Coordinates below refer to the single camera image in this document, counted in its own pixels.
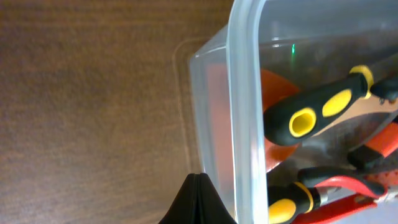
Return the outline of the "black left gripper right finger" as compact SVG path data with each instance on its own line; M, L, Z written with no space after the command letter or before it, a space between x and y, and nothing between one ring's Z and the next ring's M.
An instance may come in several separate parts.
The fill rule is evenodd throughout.
M195 223L236 224L236 221L227 211L209 176L204 173L199 175Z

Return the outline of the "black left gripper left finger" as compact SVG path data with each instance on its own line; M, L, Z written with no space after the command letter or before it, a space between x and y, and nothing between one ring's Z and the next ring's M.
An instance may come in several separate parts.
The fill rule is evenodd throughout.
M197 207L197 174L188 174L159 224L194 224Z

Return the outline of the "yellow black screwdriver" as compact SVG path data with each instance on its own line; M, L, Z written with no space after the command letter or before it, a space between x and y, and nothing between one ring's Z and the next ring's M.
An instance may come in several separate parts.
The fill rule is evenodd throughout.
M325 205L329 195L341 187L306 187L300 182L267 187L270 224L292 223L299 215Z

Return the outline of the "metal file yellow black handle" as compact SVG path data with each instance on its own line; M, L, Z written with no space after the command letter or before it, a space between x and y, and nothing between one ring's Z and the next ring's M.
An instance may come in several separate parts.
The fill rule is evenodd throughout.
M264 139L273 146L294 146L351 118L392 113L397 106L379 104L370 89L397 75L397 54L356 65L348 74L309 90L300 90L286 78L261 71Z

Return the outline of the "clear plastic container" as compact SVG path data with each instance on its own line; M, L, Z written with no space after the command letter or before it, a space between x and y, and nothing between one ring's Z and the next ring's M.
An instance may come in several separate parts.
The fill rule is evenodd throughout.
M301 90L346 76L397 43L397 0L235 1L228 24L190 59L201 168L238 223L266 223L267 184L299 168L342 164L353 147L385 126L388 113L361 115L308 139L274 171L261 106L261 70Z

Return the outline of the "orange cutting pliers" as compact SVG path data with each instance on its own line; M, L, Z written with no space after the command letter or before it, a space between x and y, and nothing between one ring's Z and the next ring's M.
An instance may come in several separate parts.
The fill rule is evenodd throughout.
M333 223L376 207L376 200L385 199L388 193L386 184L340 167L305 168L297 177L301 184L316 190L318 198L311 211L295 218L295 224Z

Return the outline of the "orange long nose pliers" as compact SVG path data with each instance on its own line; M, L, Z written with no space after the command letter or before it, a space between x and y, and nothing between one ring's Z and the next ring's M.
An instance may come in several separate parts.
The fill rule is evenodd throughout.
M371 93L379 104L397 106L397 75L391 75L373 85ZM370 169L397 149L397 116L363 145L347 155L348 162L357 169Z

